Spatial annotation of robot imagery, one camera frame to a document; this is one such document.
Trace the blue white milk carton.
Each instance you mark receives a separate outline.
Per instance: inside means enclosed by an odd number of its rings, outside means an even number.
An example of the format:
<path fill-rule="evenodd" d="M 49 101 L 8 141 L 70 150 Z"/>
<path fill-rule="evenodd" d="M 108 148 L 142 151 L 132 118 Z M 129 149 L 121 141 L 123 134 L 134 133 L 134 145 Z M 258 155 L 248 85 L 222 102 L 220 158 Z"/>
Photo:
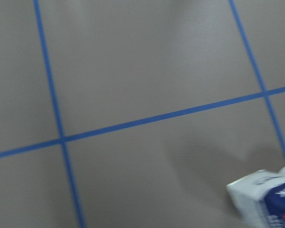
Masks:
<path fill-rule="evenodd" d="M 259 170 L 226 186 L 243 221 L 252 228 L 285 228 L 285 167 Z"/>

